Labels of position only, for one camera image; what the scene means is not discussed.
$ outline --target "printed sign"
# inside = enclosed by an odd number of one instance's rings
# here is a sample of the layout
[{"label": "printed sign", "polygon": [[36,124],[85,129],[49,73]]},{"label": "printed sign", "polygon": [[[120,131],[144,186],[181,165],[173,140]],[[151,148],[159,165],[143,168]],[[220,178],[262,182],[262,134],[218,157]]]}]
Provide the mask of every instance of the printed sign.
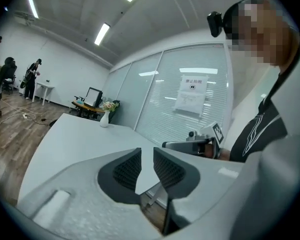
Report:
[{"label": "printed sign", "polygon": [[207,90],[207,76],[184,75],[174,109],[202,115]]}]

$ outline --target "office chair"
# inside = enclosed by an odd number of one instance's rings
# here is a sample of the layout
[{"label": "office chair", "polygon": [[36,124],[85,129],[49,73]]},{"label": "office chair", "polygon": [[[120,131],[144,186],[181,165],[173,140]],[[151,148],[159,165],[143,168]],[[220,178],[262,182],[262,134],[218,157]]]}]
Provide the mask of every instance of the office chair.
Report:
[{"label": "office chair", "polygon": [[[74,96],[75,97],[75,100],[76,101],[78,101],[79,99],[81,99],[81,101],[83,102],[85,99],[84,98],[82,98],[81,96]],[[71,114],[71,112],[76,112],[76,116],[78,116],[78,113],[79,113],[79,108],[76,106],[76,107],[70,107],[70,111],[69,111],[69,114]]]},{"label": "office chair", "polygon": [[77,97],[77,96],[74,96],[75,97],[75,100],[79,100],[79,98],[81,99],[81,101],[83,102],[85,100],[85,98],[82,98],[81,96]]},{"label": "office chair", "polygon": [[13,75],[12,78],[9,78],[9,77],[5,78],[3,80],[2,90],[7,91],[8,94],[10,94],[10,92],[13,93],[13,91],[14,91],[14,86],[13,85],[15,83],[15,79],[16,79],[16,75]]},{"label": "office chair", "polygon": [[114,118],[114,115],[117,113],[117,111],[120,107],[120,100],[114,100],[113,103],[118,104],[118,106],[116,107],[116,109],[113,112],[109,113],[109,124],[111,123],[112,119]]}]

